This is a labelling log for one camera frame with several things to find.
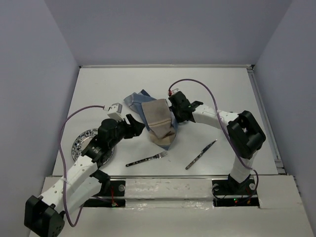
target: white table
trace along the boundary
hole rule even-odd
[[[88,105],[110,106],[119,102],[123,104],[123,115],[132,114],[141,121],[140,117],[123,103],[123,99],[142,89],[157,99],[167,99],[168,87],[174,81],[183,78],[197,79],[209,86],[220,110],[251,111],[266,133],[246,68],[82,68],[69,114]],[[213,106],[210,95],[197,83],[181,82],[174,88],[181,89],[191,102],[198,100]],[[74,140],[82,132],[98,128],[101,121],[106,118],[106,112],[102,109],[89,109],[79,113],[67,123],[62,147],[68,168],[74,163],[71,157]],[[215,139],[218,141],[214,146],[189,170],[185,170],[185,167],[201,150]],[[144,129],[140,137],[119,142],[114,157],[101,170],[112,177],[228,175],[235,157],[222,131],[204,124],[190,122],[179,127],[177,137],[168,151],[168,157],[125,167],[127,163],[161,151],[163,149],[149,140],[149,134]],[[259,174],[277,174],[274,157],[275,154],[269,142],[266,141],[253,167]],[[62,162],[58,154],[53,175],[61,176],[62,174]]]
[[[46,178],[43,192],[57,179]],[[136,188],[134,179],[127,179],[126,207],[84,208],[75,228],[71,228],[65,218],[66,224],[59,236],[313,237],[292,176],[261,176],[258,187],[260,208],[213,207],[212,200],[198,200],[205,194],[212,197],[211,180],[182,180],[184,185],[178,189],[181,183],[174,179],[143,179]],[[158,186],[147,189],[148,183]],[[190,187],[194,184],[194,191],[185,185],[187,183]],[[129,199],[147,197],[148,194],[153,200]]]

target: patterned plate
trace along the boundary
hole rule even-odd
[[[89,142],[92,140],[92,138],[98,134],[98,129],[90,129],[77,137],[73,143],[73,146],[71,148],[71,156],[73,157],[73,160],[76,161],[78,157],[81,155],[81,152],[86,148],[86,146],[89,144]],[[106,157],[103,162],[103,164],[106,164],[113,156],[113,153],[115,151],[115,147],[112,149],[111,155],[109,157]]]

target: cloth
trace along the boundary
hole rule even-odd
[[[178,123],[165,99],[156,100],[145,90],[124,99],[125,104],[137,112],[149,131],[150,140],[168,150],[176,137]]]

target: purple cable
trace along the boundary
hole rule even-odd
[[[245,163],[242,161],[241,157],[240,157],[239,154],[238,154],[238,151],[237,151],[236,147],[235,147],[235,146],[233,145],[233,143],[231,142],[231,140],[230,140],[230,138],[229,138],[229,135],[228,135],[228,133],[226,132],[226,130],[225,130],[225,128],[224,128],[223,122],[221,121],[221,117],[219,116],[219,113],[218,113],[218,107],[217,107],[217,103],[216,103],[215,97],[214,97],[213,93],[210,91],[210,89],[209,89],[204,83],[202,83],[202,82],[200,82],[200,81],[198,81],[198,80],[194,80],[194,79],[181,79],[181,80],[177,80],[176,82],[174,82],[174,83],[169,87],[169,89],[168,89],[169,95],[171,95],[171,88],[172,88],[175,84],[177,84],[177,83],[179,83],[179,82],[181,82],[181,81],[194,81],[194,82],[199,83],[200,85],[202,85],[202,86],[205,87],[205,89],[208,91],[208,93],[211,95],[211,97],[212,97],[212,99],[213,99],[213,103],[214,103],[214,107],[215,107],[215,111],[216,111],[216,116],[217,116],[217,119],[218,119],[218,121],[219,121],[219,124],[220,124],[220,126],[221,126],[221,128],[222,128],[222,130],[223,130],[223,133],[224,133],[224,135],[225,135],[227,141],[228,141],[229,144],[231,145],[233,151],[235,152],[235,154],[236,154],[238,160],[240,161],[240,163],[242,164],[243,167],[245,167],[246,169],[249,169],[249,170],[252,170],[253,172],[255,172],[256,177],[257,177],[256,187],[255,187],[255,189],[253,190],[252,194],[245,200],[245,201],[248,201],[249,199],[251,199],[251,197],[252,197],[252,196],[254,195],[254,193],[257,191],[258,184],[259,184],[259,175],[258,175],[258,172],[257,172],[255,169],[253,169],[252,167],[249,167],[249,166],[245,165]]]
[[[86,110],[86,109],[90,109],[90,108],[102,108],[104,109],[104,106],[101,106],[101,105],[91,105],[91,106],[86,106],[86,107],[83,107],[82,109],[79,109],[77,111],[75,111],[73,114],[69,115],[68,118],[66,119],[66,121],[63,123],[60,131],[59,131],[59,140],[58,140],[58,149],[59,149],[59,152],[60,152],[60,156],[61,156],[61,160],[63,162],[63,168],[64,168],[64,185],[63,185],[63,203],[64,203],[64,209],[65,209],[65,213],[66,213],[66,217],[67,217],[67,220],[68,220],[68,223],[71,227],[75,227],[78,223],[78,220],[79,220],[79,217],[80,217],[80,214],[81,214],[81,211],[82,211],[82,208],[83,206],[80,207],[79,209],[79,213],[78,213],[78,216],[76,218],[76,221],[75,223],[73,224],[71,222],[71,219],[70,219],[70,214],[69,214],[69,211],[68,211],[68,207],[67,207],[67,200],[66,200],[66,185],[67,185],[67,167],[66,167],[66,160],[65,160],[65,157],[64,157],[64,153],[63,153],[63,149],[61,148],[61,139],[62,139],[62,134],[64,132],[64,129],[65,129],[65,126],[66,126],[66,122],[71,119],[74,115],[76,115],[77,113],[81,112],[82,110]]]

